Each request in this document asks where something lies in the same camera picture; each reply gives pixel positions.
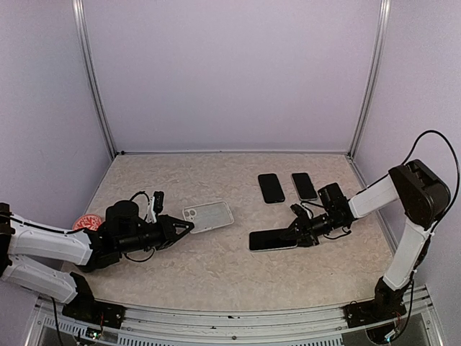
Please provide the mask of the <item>black phone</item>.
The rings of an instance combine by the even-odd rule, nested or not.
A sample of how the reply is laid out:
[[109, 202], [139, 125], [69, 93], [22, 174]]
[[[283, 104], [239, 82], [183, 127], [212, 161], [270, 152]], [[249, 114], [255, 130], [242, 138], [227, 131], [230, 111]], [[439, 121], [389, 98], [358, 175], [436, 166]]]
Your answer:
[[297, 246], [294, 239], [282, 239], [284, 229], [253, 231], [249, 234], [249, 250], [252, 252], [293, 249]]

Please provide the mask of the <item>clear plain phone case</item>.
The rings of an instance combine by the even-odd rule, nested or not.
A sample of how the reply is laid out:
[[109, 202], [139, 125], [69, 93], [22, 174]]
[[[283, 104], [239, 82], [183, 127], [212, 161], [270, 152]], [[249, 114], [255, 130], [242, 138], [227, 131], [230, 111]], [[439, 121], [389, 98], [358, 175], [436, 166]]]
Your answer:
[[185, 221], [194, 224], [191, 234], [212, 231], [234, 223], [234, 217], [225, 201], [185, 207], [182, 215]]

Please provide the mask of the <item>black phone case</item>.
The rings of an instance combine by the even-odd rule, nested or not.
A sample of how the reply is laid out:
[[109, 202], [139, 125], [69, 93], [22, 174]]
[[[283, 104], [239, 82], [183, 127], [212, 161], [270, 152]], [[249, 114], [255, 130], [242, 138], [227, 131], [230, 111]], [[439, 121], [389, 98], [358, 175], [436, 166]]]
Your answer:
[[275, 173], [260, 174], [258, 182], [266, 204], [283, 203], [285, 194]]

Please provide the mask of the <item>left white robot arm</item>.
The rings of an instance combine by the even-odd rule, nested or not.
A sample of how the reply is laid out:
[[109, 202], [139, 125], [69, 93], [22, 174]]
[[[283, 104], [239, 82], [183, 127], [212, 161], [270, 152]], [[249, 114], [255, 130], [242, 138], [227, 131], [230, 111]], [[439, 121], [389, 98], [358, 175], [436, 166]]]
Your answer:
[[97, 230], [54, 228], [28, 221], [1, 204], [1, 279], [45, 294], [63, 304], [63, 314], [91, 321], [121, 315], [124, 308], [95, 299], [86, 279], [75, 272], [56, 271], [36, 257], [70, 262], [82, 272], [117, 264], [131, 252], [167, 249], [193, 228], [190, 221], [162, 213], [164, 193], [155, 192], [148, 211], [139, 216], [133, 200], [120, 200], [108, 207]]

